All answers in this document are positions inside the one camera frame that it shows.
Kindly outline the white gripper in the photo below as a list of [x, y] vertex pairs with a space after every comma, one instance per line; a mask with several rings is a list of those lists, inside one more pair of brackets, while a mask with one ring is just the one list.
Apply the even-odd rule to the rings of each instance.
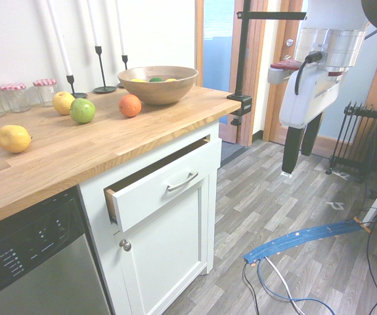
[[[279, 114], [280, 123], [289, 127], [282, 160], [282, 171], [288, 174], [296, 166], [300, 145], [302, 155], [311, 155], [321, 126], [321, 113], [337, 99], [342, 86], [341, 73], [313, 65], [302, 71], [298, 93], [295, 93], [297, 76], [294, 72], [288, 80]], [[297, 129], [306, 125], [305, 133], [304, 129]]]

